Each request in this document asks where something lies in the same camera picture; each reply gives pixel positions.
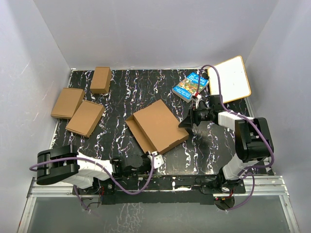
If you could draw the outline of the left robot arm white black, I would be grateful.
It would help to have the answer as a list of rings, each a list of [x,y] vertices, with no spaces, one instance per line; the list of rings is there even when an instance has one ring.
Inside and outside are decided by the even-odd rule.
[[[156,165],[156,156],[158,153],[154,151],[100,160],[83,155],[74,145],[67,145],[39,152],[37,165],[32,170],[36,171],[37,185],[65,182],[94,194],[100,189],[100,181],[151,171]]]

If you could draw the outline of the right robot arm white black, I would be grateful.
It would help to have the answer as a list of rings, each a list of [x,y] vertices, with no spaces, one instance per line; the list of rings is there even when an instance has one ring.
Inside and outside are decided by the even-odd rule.
[[[229,192],[242,181],[251,167],[272,157],[274,146],[267,120],[263,117],[246,117],[226,109],[222,95],[209,96],[209,105],[198,98],[194,99],[195,104],[179,123],[179,128],[192,128],[194,125],[199,126],[202,121],[211,121],[234,132],[234,156],[220,168],[215,179],[205,183],[209,189]]]

